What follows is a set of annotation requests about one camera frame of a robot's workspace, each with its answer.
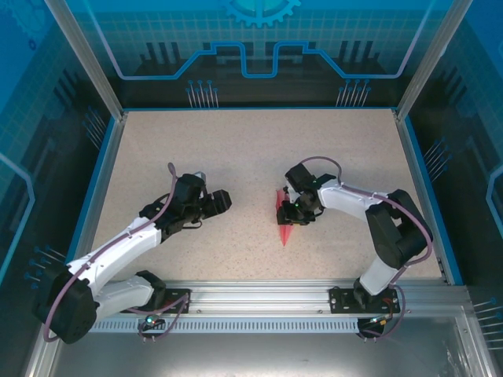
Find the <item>glass panel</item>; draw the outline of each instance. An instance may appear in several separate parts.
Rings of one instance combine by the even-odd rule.
[[[127,108],[389,107],[451,0],[68,4]]]
[[[491,297],[503,301],[502,19],[503,2],[472,3],[410,112],[461,275],[475,304]],[[497,325],[501,317],[495,314],[483,316],[492,316],[485,323],[491,325],[488,331],[496,331],[489,335],[491,340],[501,335]]]
[[[42,1],[2,2],[0,35],[0,359],[20,375],[39,275],[68,253],[110,114]]]
[[[451,319],[404,320],[391,340],[354,334],[169,335],[144,345],[136,335],[88,334],[62,345],[54,377],[100,375],[469,376]]]

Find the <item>aluminum frame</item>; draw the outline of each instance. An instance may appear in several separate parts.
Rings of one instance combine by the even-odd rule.
[[[101,208],[105,202],[108,183],[110,182],[117,153],[119,152],[119,145],[123,136],[124,127],[126,126],[126,121],[127,114],[125,114],[120,121],[116,120],[113,124],[110,140],[105,146],[106,151],[103,158],[103,165],[97,177],[96,187],[91,197],[89,210],[87,211],[83,223],[79,242],[75,247],[74,259],[80,258],[88,253],[93,246],[94,235],[96,234],[97,224],[100,220]]]
[[[416,186],[417,197],[419,198],[421,208],[424,212],[424,219],[430,225],[431,232],[433,233],[433,247],[435,249],[435,255],[437,258],[440,258],[440,262],[442,264],[440,270],[445,275],[447,283],[455,284],[452,267],[450,266],[449,259],[447,258],[445,245],[442,242],[439,224],[436,221],[433,206],[431,205],[431,198],[421,175],[419,159],[414,153],[413,142],[409,135],[409,131],[407,130],[406,122],[404,119],[400,119],[398,116],[395,116],[395,123],[398,135],[402,141],[403,151],[409,164],[413,183]]]
[[[110,114],[117,120],[123,117],[123,108],[113,91],[110,82],[101,69],[100,63],[94,56],[93,50],[89,45],[84,33],[80,29],[77,20],[72,11],[68,8],[65,0],[44,0],[54,19],[59,25],[64,36],[70,43],[75,55],[84,67],[87,75],[91,79],[96,91],[104,101]]]
[[[328,289],[351,287],[353,280],[256,280],[256,281],[168,281],[167,286],[193,290],[189,313],[184,318],[356,318],[330,314]],[[401,280],[407,297],[406,318],[453,318],[459,343],[475,376],[496,376],[468,290],[448,286],[439,280]],[[120,314],[115,318],[138,317]],[[26,377],[45,377],[51,373],[59,342],[46,344],[42,332]]]
[[[446,52],[450,40],[454,36],[464,15],[472,4],[473,0],[453,0],[453,4],[447,11],[435,37],[431,41],[426,54],[423,56],[416,73],[410,80],[409,86],[398,104],[398,119],[403,120],[409,114],[414,102],[419,97],[420,92],[426,85],[431,73],[435,69],[442,55]]]

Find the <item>metal enclosure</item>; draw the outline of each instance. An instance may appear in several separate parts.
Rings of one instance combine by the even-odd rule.
[[[6,375],[501,374],[501,324],[479,326],[496,308],[477,305],[503,299],[503,8],[497,0],[332,3],[0,5],[9,35],[0,44],[8,52],[0,60]],[[444,279],[402,282],[407,315],[391,340],[345,333],[355,319],[329,314],[326,292],[352,281],[334,276],[167,282],[194,295],[166,342],[142,346],[131,334],[138,319],[124,315],[73,346],[43,342],[30,313],[38,275],[44,263],[90,249],[124,109],[301,106],[396,110]]]

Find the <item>black mounting plate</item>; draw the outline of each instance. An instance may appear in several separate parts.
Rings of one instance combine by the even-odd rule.
[[[175,302],[179,298],[181,298],[183,295],[188,295],[189,299],[187,300],[187,303],[185,305],[185,308],[182,310],[182,314],[187,314],[189,312],[189,306],[190,306],[190,289],[170,289],[166,288],[166,290],[163,292],[163,305],[166,306],[169,305],[172,302]],[[182,303],[180,302],[173,308],[169,310],[163,311],[163,313],[167,314],[178,314],[178,311],[180,310],[180,306],[182,306]],[[129,310],[124,310],[121,313],[131,313]]]
[[[393,313],[400,313],[400,303],[395,289],[387,288],[377,295],[363,309],[354,298],[353,288],[334,287],[329,290],[330,312],[332,314],[388,314],[389,306],[383,302],[389,298],[393,302]]]

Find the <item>red object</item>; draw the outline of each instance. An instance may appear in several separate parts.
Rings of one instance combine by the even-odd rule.
[[[288,200],[288,194],[283,190],[276,191],[276,211],[281,207],[283,200]],[[286,246],[288,238],[292,233],[293,225],[280,225],[280,237],[283,246]]]

